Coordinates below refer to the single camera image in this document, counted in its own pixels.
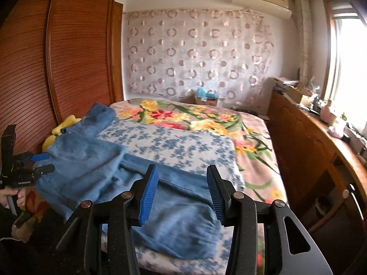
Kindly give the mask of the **person's left hand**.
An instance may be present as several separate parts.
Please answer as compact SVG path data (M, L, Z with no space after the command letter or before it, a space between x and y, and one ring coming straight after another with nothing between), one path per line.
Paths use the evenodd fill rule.
M25 205L25 188L11 188L5 187L0 190L0 203L4 208L9 208L8 199L12 199L13 196L16 196L17 206L23 207Z

